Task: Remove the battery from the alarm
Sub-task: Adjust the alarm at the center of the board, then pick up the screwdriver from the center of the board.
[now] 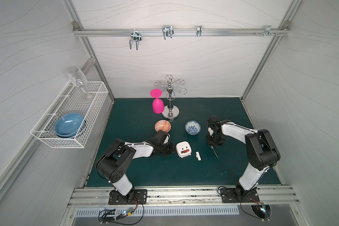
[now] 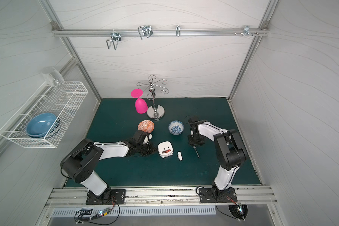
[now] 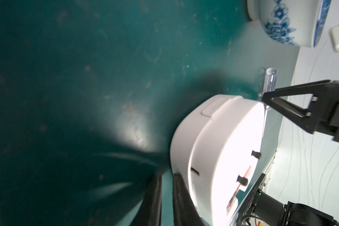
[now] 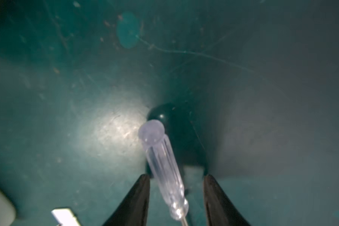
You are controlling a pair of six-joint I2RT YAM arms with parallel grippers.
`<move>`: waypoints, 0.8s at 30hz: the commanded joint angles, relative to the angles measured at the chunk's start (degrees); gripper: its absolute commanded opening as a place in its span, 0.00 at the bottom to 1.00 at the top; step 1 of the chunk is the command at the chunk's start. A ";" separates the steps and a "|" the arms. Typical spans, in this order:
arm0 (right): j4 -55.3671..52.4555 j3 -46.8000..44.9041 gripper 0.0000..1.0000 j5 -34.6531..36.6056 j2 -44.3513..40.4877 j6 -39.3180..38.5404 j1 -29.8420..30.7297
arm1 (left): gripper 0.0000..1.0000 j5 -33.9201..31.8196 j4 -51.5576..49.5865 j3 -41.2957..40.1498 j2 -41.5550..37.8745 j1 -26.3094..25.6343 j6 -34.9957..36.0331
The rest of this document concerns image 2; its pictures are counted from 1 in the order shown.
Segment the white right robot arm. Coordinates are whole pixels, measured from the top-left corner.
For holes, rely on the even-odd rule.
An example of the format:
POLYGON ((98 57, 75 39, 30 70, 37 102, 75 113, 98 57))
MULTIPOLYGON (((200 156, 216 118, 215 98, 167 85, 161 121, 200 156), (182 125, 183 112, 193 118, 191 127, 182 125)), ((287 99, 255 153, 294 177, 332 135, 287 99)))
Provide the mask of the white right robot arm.
POLYGON ((190 146, 201 146, 204 139, 214 142, 218 174, 214 179, 214 187, 224 191, 232 186, 232 181, 241 165, 249 158, 241 135, 236 130, 226 130, 211 124, 208 121, 198 121, 194 117, 188 121, 191 134, 188 136, 190 146))

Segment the white alarm clock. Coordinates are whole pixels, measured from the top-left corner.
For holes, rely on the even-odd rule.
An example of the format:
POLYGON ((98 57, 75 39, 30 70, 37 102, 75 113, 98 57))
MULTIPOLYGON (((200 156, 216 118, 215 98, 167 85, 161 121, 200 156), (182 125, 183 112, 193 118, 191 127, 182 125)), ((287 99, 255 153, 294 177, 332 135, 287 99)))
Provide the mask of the white alarm clock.
POLYGON ((162 158, 166 158, 166 157, 169 157, 169 156, 172 156, 173 155, 173 147, 172 147, 172 144, 171 142, 169 141, 165 141, 165 142, 162 142, 158 145, 158 153, 159 155, 162 157, 162 158), (171 150, 170 153, 167 153, 167 154, 162 154, 163 151, 166 151, 166 150, 171 150))

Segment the white battery cover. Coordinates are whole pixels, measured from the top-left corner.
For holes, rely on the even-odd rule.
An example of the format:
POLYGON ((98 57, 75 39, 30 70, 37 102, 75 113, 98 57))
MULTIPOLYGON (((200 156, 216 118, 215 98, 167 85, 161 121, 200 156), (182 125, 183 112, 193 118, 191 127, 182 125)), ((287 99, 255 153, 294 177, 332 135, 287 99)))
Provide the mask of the white battery cover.
POLYGON ((183 160, 183 157, 182 157, 182 153, 181 153, 181 152, 178 152, 178 159, 179 159, 180 161, 183 160))

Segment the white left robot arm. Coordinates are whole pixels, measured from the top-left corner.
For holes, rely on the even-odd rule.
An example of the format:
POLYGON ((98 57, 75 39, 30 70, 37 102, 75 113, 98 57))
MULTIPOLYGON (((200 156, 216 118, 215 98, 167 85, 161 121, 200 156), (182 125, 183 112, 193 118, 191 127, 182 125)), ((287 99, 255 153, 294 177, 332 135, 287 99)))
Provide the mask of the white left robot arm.
POLYGON ((157 151, 157 147, 150 141, 144 143, 130 139, 117 143, 100 143, 84 139, 61 161, 60 168, 75 183, 82 184, 92 194, 100 196, 108 188, 108 185, 95 172, 99 161, 129 157, 134 154, 144 157, 157 151))

